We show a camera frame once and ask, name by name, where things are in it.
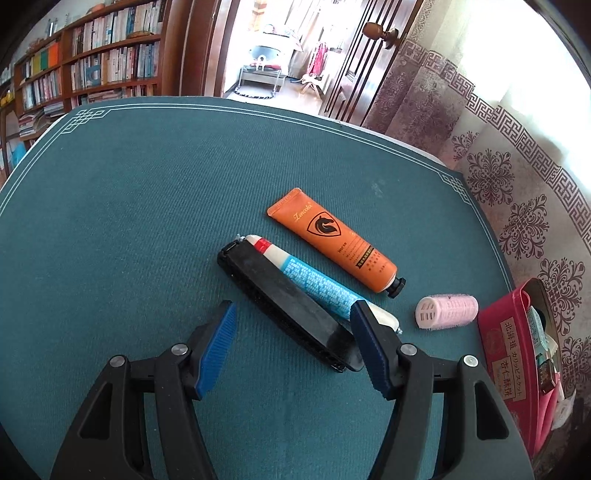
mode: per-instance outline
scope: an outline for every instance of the orange book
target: orange book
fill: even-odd
[[[49,68],[54,67],[55,65],[57,65],[57,56],[59,54],[60,51],[60,45],[59,43],[54,43],[51,45],[51,47],[49,47]]]

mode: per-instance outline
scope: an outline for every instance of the green tablecloth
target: green tablecloth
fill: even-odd
[[[296,186],[397,264],[408,282],[399,297],[371,293],[266,216]],[[216,388],[196,403],[220,480],[367,477],[392,404],[365,370],[317,362],[235,287],[216,254],[237,233],[266,236],[367,296],[399,318],[404,340],[444,358],[482,358],[478,329],[420,331],[419,299],[469,293],[486,307],[511,287],[461,175],[408,147],[231,100],[76,109],[0,192],[0,423],[42,478],[105,362],[159,354],[221,299],[236,302],[238,332]]]

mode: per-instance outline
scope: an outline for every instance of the red box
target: red box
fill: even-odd
[[[544,314],[545,331],[558,343],[548,295],[544,284],[537,278],[529,279],[479,312],[478,328],[488,373],[511,412],[530,458],[533,458],[550,431],[557,395],[549,393],[554,401],[548,403],[548,398],[543,398],[540,402],[538,368],[526,314],[530,305]],[[554,356],[554,364],[560,372],[559,354]]]

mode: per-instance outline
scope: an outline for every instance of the patterned curtain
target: patterned curtain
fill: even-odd
[[[535,461],[543,476],[591,410],[589,86],[522,0],[425,0],[363,126],[461,171],[515,283],[546,286],[577,400]]]

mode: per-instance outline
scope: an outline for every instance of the metal screw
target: metal screw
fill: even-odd
[[[181,356],[189,351],[189,347],[184,343],[177,343],[176,345],[173,345],[170,351],[173,353],[173,355]]]
[[[109,360],[109,365],[113,368],[118,368],[125,363],[125,357],[121,355],[115,355],[111,360]]]
[[[478,359],[474,355],[466,355],[464,357],[464,363],[469,367],[477,367]]]
[[[412,343],[405,343],[402,347],[400,347],[400,351],[404,353],[404,355],[413,356],[417,354],[417,347],[415,347]]]

